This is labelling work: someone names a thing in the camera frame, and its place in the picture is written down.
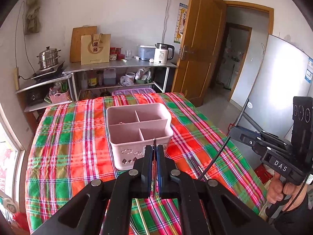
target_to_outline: white kettle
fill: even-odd
[[[164,43],[155,44],[156,50],[154,52],[154,64],[167,64],[168,60],[172,60],[174,57],[174,46]],[[168,58],[168,48],[172,49],[172,56]]]

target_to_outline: black sleeve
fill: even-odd
[[[308,209],[308,196],[299,207],[287,211],[276,220],[274,226],[282,235],[313,234],[313,210]]]

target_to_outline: pink storage box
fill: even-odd
[[[146,145],[163,145],[164,152],[173,136],[172,116],[162,103],[110,107],[107,109],[109,141],[114,165],[132,169],[134,161],[144,157]]]
[[[71,96],[69,94],[69,90],[67,90],[65,93],[62,93],[62,94],[57,93],[57,94],[52,95],[52,96],[49,95],[49,97],[50,97],[50,100],[52,101],[52,103],[54,103],[54,104],[72,100]]]
[[[155,91],[152,88],[135,88],[135,89],[126,89],[126,90],[116,90],[112,92],[112,96],[120,95],[133,95],[133,94],[152,94]]]

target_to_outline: person's arm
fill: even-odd
[[[299,192],[301,185],[295,186],[291,183],[287,183],[283,186],[279,178],[280,175],[275,173],[266,197],[270,203],[275,204],[277,201],[283,199],[283,192],[284,194],[291,195],[291,199],[283,207],[284,211]],[[274,222],[275,228],[282,235],[313,234],[313,210],[308,209],[308,195],[306,192],[307,185],[304,186],[300,195],[289,210]]]

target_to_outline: human hand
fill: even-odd
[[[298,192],[300,191],[301,185],[294,185],[292,183],[286,183],[285,186],[283,186],[283,183],[279,180],[280,174],[278,174],[276,171],[274,173],[274,177],[272,178],[272,181],[270,182],[269,189],[266,194],[266,198],[270,203],[275,204],[277,201],[283,200],[283,193],[286,195],[291,195],[291,198],[289,202],[283,207],[283,211],[290,205],[290,203],[293,201],[293,199],[296,197]],[[298,207],[306,197],[306,192],[308,189],[308,185],[306,184],[295,202],[290,206],[288,211],[295,209]]]

